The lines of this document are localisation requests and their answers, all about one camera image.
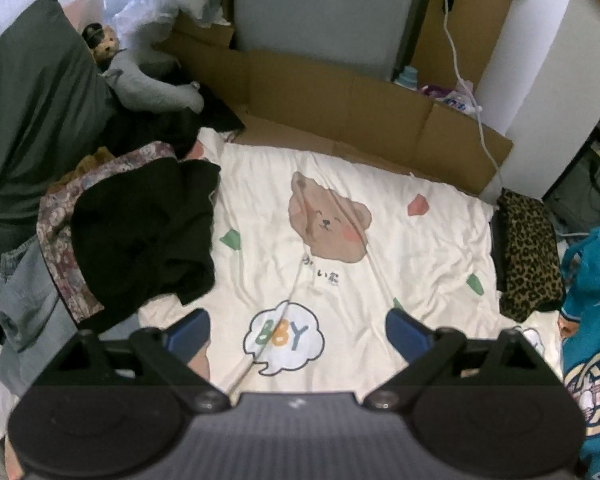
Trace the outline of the white bear print duvet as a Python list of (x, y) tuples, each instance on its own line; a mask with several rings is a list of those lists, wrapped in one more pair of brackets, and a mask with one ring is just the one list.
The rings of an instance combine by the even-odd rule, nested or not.
[(482, 200), (328, 155), (226, 143), (208, 128), (193, 154), (221, 169), (215, 283), (195, 307), (211, 326), (201, 362), (231, 396), (364, 396), (405, 364), (386, 335), (392, 309), (471, 338), (513, 326)]

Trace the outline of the leopard print garment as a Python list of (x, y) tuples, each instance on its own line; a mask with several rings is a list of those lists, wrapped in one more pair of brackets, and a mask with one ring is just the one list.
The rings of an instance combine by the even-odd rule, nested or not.
[(558, 310), (566, 292), (544, 204), (506, 188), (496, 202), (492, 235), (501, 315), (522, 323), (535, 312)]

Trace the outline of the light blue jeans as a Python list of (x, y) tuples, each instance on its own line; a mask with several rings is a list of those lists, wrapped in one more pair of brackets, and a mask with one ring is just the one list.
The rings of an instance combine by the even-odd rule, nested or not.
[(34, 236), (1, 256), (0, 381), (22, 396), (76, 333)]

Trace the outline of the teal patterned blanket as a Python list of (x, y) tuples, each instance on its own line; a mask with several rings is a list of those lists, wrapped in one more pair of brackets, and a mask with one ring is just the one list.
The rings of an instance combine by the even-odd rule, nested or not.
[(568, 292), (558, 318), (562, 374), (585, 420), (580, 460), (585, 479), (600, 479), (600, 226), (562, 257)]

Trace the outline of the grey plush toy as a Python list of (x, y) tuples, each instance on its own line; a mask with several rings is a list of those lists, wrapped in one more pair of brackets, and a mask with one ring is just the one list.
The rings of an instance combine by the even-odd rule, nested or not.
[(204, 98), (198, 84), (169, 84), (159, 79), (178, 66), (178, 59), (164, 52), (124, 49), (114, 56), (102, 76), (129, 110), (165, 113), (188, 108), (199, 114), (204, 109)]

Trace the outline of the brown cardboard sheet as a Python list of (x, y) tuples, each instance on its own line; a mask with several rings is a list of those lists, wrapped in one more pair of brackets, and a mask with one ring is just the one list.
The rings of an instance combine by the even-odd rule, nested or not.
[(233, 47), (230, 26), (179, 15), (159, 50), (178, 58), (246, 126), (241, 144), (338, 156), (481, 194), (513, 144), (428, 96), (336, 65)]

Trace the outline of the dark green pillow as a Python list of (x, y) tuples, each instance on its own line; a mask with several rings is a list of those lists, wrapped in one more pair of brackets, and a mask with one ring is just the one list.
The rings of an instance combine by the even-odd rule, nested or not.
[(112, 114), (109, 88), (59, 1), (35, 0), (0, 37), (0, 223), (35, 216)]

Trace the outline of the small teddy bear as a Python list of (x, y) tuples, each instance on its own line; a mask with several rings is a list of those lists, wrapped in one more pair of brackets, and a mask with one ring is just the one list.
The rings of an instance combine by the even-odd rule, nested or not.
[(120, 50), (118, 36), (110, 25), (88, 24), (82, 38), (97, 65), (108, 66)]

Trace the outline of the white cabinet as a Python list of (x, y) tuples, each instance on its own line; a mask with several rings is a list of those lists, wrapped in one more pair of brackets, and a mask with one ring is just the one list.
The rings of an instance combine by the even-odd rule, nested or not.
[(542, 197), (600, 120), (600, 0), (513, 0), (477, 98), (514, 144), (482, 199)]

